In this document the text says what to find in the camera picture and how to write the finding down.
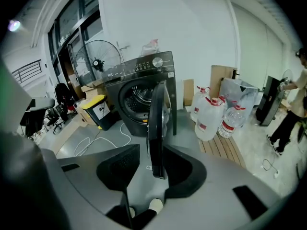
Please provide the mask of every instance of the wooden pallet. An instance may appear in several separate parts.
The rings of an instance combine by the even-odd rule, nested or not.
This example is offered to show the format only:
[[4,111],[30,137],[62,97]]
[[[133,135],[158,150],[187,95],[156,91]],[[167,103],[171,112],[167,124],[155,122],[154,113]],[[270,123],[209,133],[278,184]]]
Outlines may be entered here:
[[239,148],[232,137],[223,138],[217,133],[212,140],[200,140],[200,149],[202,152],[210,155],[230,159],[241,165],[243,168],[246,168]]

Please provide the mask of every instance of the light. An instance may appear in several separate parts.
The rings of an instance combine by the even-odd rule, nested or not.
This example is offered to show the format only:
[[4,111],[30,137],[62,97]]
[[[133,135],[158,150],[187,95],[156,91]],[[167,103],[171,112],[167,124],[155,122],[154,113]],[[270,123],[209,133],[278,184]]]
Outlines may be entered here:
[[20,22],[16,20],[10,20],[8,29],[11,32],[15,32],[20,27]]

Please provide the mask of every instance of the transparent plastic container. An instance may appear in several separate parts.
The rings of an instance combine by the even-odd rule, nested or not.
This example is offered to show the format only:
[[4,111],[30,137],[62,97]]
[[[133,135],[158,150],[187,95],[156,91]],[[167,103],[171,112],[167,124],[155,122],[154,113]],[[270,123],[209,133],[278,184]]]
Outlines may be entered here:
[[213,139],[217,132],[222,120],[224,105],[218,98],[210,100],[205,97],[205,101],[203,108],[198,113],[195,133],[199,139],[208,141]]
[[226,114],[227,109],[228,109],[228,104],[227,104],[225,96],[221,95],[221,96],[219,96],[219,99],[221,100],[221,105],[223,105],[223,107],[224,107],[224,109],[223,109],[223,117],[224,117],[224,115]]
[[199,110],[202,107],[202,104],[205,102],[205,97],[207,96],[209,98],[209,87],[203,88],[203,87],[198,87],[197,88],[200,90],[193,96],[192,100],[192,106],[191,106],[191,113],[190,113],[190,118],[196,122],[197,121],[197,115]]
[[231,107],[227,110],[221,125],[218,128],[219,134],[224,138],[229,138],[233,135],[237,127],[242,126],[245,122],[245,108],[241,108],[240,105]]

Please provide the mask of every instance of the cardboard box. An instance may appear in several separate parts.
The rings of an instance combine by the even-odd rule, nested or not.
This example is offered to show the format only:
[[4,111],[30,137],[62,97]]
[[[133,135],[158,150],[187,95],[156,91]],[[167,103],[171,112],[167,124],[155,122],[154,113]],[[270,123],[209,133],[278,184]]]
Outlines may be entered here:
[[106,89],[104,86],[102,88],[90,89],[85,92],[86,99],[92,99],[94,96],[99,94],[107,94]]
[[183,80],[183,104],[192,105],[194,96],[194,79]]
[[218,97],[222,78],[232,78],[233,67],[211,66],[210,97]]
[[83,110],[83,109],[81,108],[81,104],[75,108],[76,111],[77,111],[77,113],[81,116],[81,119],[82,119],[84,122],[88,123],[89,125],[97,125],[97,124],[93,121],[93,119],[91,118],[91,116],[89,116],[88,113],[87,113],[85,110]]
[[102,79],[98,79],[98,80],[95,80],[91,83],[88,83],[86,86],[82,86],[81,90],[83,92],[87,92],[87,91],[95,89],[95,88],[102,88],[101,85],[103,85]]

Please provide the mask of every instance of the electric cord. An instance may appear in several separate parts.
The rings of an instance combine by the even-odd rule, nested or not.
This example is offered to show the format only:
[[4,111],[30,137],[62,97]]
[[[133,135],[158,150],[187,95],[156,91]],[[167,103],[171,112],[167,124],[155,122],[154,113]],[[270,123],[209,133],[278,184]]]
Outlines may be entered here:
[[[270,167],[269,168],[265,168],[264,167],[264,161],[267,161],[268,163],[269,163],[269,165],[270,165]],[[265,170],[265,171],[269,171],[272,167],[276,170],[276,172],[278,173],[278,170],[274,167],[274,162],[275,162],[275,157],[273,157],[273,162],[271,163],[268,159],[264,159],[263,161],[262,161],[262,166],[263,166],[263,169]]]
[[[128,141],[125,145],[123,145],[123,147],[124,147],[124,146],[128,145],[128,144],[131,142],[131,137],[128,136],[127,134],[125,134],[125,133],[122,132],[121,128],[123,127],[123,125],[124,125],[124,123],[120,126],[120,129],[119,129],[119,130],[120,130],[121,134],[123,134],[123,135],[129,137],[129,141]],[[82,156],[83,154],[85,154],[85,152],[86,152],[87,149],[92,145],[92,143],[93,143],[94,141],[98,140],[98,139],[106,140],[106,141],[108,141],[109,143],[111,143],[115,148],[118,148],[117,146],[114,145],[114,143],[113,143],[112,141],[110,141],[110,140],[108,140],[108,139],[106,139],[106,138],[104,138],[104,137],[98,137],[98,138],[96,138],[96,137],[99,135],[100,131],[101,131],[101,130],[99,130],[99,132],[97,133],[97,135],[95,136],[95,138],[94,138],[92,141],[90,140],[89,137],[87,137],[87,138],[83,139],[82,141],[80,141],[79,144],[76,146],[74,152],[73,152],[74,156],[75,156],[75,157],[78,157],[78,156]],[[82,142],[84,142],[86,139],[89,140],[89,143],[88,143],[80,152],[78,152],[78,153],[76,154],[76,151],[77,151],[79,145],[80,145]]]

